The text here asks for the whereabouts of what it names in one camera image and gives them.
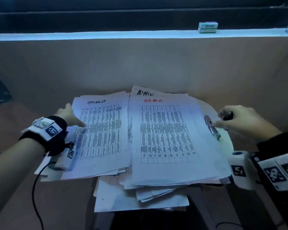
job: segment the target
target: sleeve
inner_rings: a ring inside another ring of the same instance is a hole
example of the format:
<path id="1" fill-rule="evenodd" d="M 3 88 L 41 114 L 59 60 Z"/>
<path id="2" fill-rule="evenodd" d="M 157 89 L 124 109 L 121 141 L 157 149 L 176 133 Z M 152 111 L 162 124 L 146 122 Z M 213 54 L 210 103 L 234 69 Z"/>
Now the sleeve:
<path id="1" fill-rule="evenodd" d="M 273 138 L 258 143 L 259 155 L 262 159 L 269 159 L 288 153 L 288 133 L 282 133 Z"/>

